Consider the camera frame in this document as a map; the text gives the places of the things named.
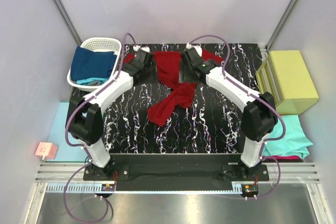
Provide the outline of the red t-shirt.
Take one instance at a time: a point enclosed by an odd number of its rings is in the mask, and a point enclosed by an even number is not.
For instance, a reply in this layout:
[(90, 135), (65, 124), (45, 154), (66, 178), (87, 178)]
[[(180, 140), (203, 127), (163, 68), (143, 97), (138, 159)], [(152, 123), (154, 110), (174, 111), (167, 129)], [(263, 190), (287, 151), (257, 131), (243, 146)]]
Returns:
[(161, 102), (148, 108), (149, 121), (163, 126), (176, 106), (189, 108), (193, 102), (196, 83), (179, 83), (181, 53), (177, 51), (156, 51), (154, 53), (158, 78), (172, 92)]

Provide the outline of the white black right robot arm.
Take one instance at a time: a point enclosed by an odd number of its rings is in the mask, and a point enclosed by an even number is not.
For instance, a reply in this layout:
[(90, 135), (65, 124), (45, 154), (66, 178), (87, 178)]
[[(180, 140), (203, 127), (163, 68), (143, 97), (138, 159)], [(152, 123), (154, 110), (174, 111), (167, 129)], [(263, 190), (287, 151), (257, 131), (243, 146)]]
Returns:
[(273, 96), (245, 86), (223, 71), (215, 60), (204, 60), (200, 46), (187, 44), (181, 53), (179, 82), (202, 82), (229, 98), (243, 113), (240, 128), (245, 136), (238, 167), (239, 176), (250, 180), (257, 174), (262, 146), (278, 122)]

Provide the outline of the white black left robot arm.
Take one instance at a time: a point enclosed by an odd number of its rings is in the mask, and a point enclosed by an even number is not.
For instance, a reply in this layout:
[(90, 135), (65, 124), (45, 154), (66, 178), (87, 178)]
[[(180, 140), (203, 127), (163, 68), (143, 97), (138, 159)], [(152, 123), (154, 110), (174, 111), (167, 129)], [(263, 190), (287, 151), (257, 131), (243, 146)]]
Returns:
[(135, 49), (135, 57), (124, 63), (111, 81), (88, 95), (73, 98), (69, 102), (66, 141), (69, 141), (69, 134), (78, 140), (78, 144), (68, 144), (85, 150), (89, 162), (95, 166), (95, 174), (103, 180), (113, 175), (111, 156), (102, 140), (105, 110), (135, 85), (149, 81), (157, 81), (154, 54), (149, 47), (139, 47)]

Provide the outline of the light blue t-shirt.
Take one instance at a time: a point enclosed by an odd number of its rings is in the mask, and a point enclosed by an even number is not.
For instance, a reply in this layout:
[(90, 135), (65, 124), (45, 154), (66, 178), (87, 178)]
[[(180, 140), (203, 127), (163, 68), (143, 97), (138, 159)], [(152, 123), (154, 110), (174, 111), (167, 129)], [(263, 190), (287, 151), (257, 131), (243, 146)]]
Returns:
[(88, 78), (88, 79), (77, 80), (76, 84), (81, 85), (81, 86), (100, 86), (108, 80), (109, 80), (108, 78)]

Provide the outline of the navy blue t-shirt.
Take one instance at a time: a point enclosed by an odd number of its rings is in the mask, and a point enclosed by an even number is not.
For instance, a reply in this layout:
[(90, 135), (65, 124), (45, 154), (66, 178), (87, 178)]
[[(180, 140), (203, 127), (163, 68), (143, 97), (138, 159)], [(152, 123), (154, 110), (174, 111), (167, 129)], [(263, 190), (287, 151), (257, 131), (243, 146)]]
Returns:
[(70, 67), (70, 78), (72, 81), (106, 79), (112, 74), (116, 59), (117, 55), (113, 51), (94, 52), (77, 47)]

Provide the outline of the yellow drawer box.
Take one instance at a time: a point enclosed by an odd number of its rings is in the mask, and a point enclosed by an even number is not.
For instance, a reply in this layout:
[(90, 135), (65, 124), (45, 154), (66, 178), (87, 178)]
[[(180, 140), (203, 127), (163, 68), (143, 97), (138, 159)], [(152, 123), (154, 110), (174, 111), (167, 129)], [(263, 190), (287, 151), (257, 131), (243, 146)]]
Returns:
[(319, 101), (308, 68), (298, 50), (271, 51), (256, 72), (261, 93), (273, 95), (280, 115), (300, 115)]

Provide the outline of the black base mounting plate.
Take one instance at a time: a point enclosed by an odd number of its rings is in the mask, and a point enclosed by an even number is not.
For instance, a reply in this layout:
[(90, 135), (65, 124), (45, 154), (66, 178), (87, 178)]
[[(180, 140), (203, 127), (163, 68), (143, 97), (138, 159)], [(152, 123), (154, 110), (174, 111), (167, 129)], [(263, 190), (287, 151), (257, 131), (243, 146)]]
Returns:
[(112, 154), (105, 169), (89, 165), (86, 181), (116, 182), (117, 192), (224, 193), (233, 182), (269, 181), (266, 165), (241, 166), (239, 154)]

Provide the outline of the green clipboard with paper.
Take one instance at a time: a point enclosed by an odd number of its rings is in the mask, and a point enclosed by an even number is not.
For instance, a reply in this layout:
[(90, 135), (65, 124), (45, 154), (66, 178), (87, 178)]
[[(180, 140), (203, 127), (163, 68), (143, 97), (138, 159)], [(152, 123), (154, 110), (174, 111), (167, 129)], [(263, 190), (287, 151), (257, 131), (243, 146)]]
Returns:
[(53, 143), (58, 147), (54, 159), (50, 162), (79, 162), (84, 163), (87, 154), (80, 147), (71, 147), (65, 140), (65, 127), (69, 103), (60, 102), (56, 115), (48, 135), (47, 142)]

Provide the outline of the pink sponge block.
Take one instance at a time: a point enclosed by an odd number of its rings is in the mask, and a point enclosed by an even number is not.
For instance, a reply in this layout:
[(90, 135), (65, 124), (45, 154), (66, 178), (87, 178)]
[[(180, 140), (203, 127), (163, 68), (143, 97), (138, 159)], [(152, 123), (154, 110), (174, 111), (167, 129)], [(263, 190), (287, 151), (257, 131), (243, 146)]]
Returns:
[(58, 151), (58, 146), (50, 142), (40, 142), (35, 151), (35, 156), (45, 159), (54, 159)]

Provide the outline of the folded turquoise t-shirt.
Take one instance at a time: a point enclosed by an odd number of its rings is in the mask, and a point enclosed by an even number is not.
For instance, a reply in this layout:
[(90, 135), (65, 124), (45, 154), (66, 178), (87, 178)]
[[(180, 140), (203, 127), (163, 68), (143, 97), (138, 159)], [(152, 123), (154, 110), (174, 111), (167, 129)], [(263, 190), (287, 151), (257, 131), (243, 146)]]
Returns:
[(286, 126), (284, 137), (268, 141), (263, 149), (263, 156), (299, 156), (301, 159), (310, 155), (309, 146), (313, 143), (306, 137), (298, 115), (283, 115)]

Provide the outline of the folded magenta t-shirt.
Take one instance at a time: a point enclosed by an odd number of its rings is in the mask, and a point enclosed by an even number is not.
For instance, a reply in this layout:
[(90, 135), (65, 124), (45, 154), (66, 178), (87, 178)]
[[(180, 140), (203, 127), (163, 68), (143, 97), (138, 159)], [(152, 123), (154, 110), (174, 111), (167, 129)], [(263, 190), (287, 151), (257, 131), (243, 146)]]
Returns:
[(299, 156), (274, 156), (277, 160), (288, 160), (288, 161), (299, 161), (301, 158)]

